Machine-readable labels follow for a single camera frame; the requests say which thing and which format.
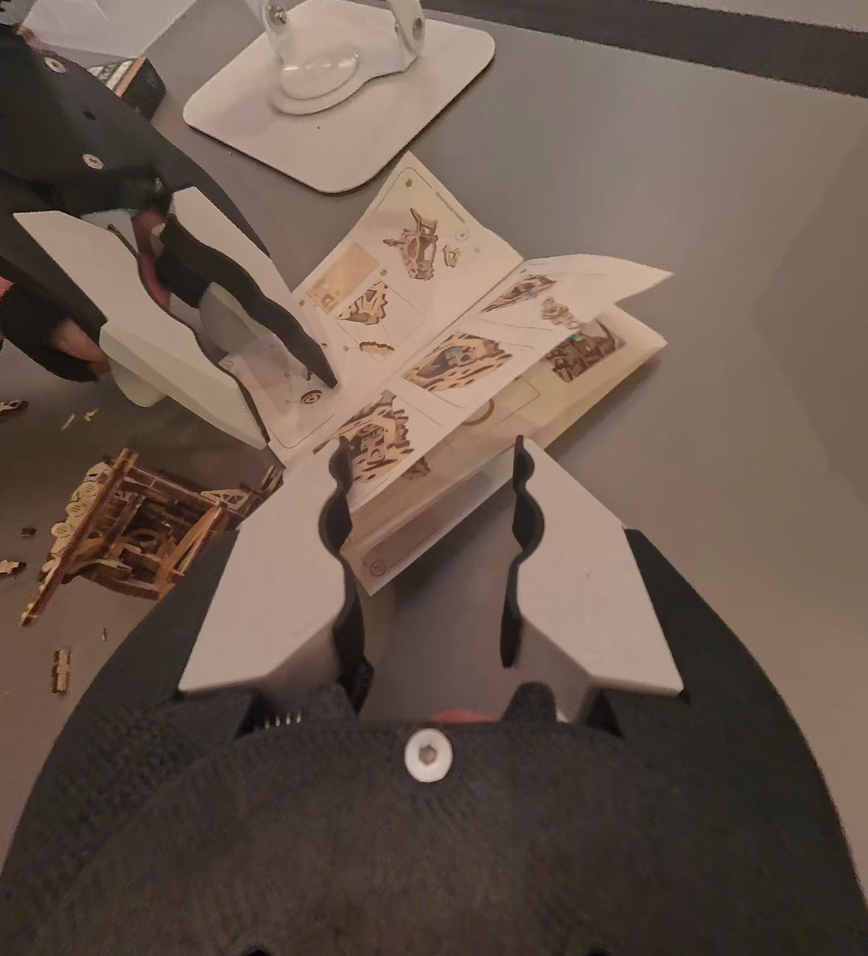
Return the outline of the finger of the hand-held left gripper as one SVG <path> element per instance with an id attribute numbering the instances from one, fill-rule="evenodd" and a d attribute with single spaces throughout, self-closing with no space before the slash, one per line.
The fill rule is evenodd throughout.
<path id="1" fill-rule="evenodd" d="M 101 312 L 98 342 L 126 398 L 145 408 L 174 400 L 246 445 L 266 446 L 236 378 L 212 363 L 188 325 L 155 302 L 117 233 L 61 211 L 14 218 Z"/>
<path id="2" fill-rule="evenodd" d="M 337 386 L 321 342 L 267 250 L 198 188 L 174 193 L 158 242 L 161 285 L 205 316 L 219 348 L 233 353 L 250 342 L 278 341 L 311 376 Z"/>

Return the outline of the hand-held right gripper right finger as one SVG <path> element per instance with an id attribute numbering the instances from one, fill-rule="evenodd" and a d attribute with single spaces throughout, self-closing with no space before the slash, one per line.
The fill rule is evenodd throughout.
<path id="1" fill-rule="evenodd" d="M 542 448 L 513 448 L 512 532 L 500 622 L 502 666 L 552 693 L 562 723 L 602 690 L 675 698 L 684 681 L 626 528 Z"/>

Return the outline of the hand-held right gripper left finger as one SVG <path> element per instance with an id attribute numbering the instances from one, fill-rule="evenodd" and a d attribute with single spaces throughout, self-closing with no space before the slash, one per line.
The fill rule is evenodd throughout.
<path id="1" fill-rule="evenodd" d="M 353 521 L 353 448 L 345 438 L 284 474 L 237 530 L 178 690 L 254 691 L 284 715 L 334 683 L 356 713 L 372 666 L 354 573 L 341 554 Z"/>

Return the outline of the wooden buggy model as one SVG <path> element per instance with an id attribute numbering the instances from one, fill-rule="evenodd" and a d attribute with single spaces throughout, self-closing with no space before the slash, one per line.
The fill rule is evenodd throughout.
<path id="1" fill-rule="evenodd" d="M 57 590 L 77 578 L 161 600 L 216 538 L 273 495 L 283 474 L 275 464 L 255 486 L 202 490 L 143 468 L 129 448 L 92 466 L 50 529 L 52 545 L 20 626 L 33 626 Z"/>

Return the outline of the paper instruction booklet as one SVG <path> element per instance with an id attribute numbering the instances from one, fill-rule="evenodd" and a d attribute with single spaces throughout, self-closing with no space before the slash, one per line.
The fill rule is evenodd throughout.
<path id="1" fill-rule="evenodd" d="M 620 308 L 665 269 L 573 254 L 526 260 L 408 153 L 353 229 L 295 290 L 337 384 L 266 334 L 225 371 L 287 467 L 344 438 L 354 529 L 343 555 L 369 594 L 665 346 Z"/>

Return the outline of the black cardboard box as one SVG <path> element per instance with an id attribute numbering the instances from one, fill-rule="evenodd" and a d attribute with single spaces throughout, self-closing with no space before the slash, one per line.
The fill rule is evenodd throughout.
<path id="1" fill-rule="evenodd" d="M 87 71 L 145 120 L 150 121 L 164 101 L 165 84 L 145 56 L 89 66 Z"/>

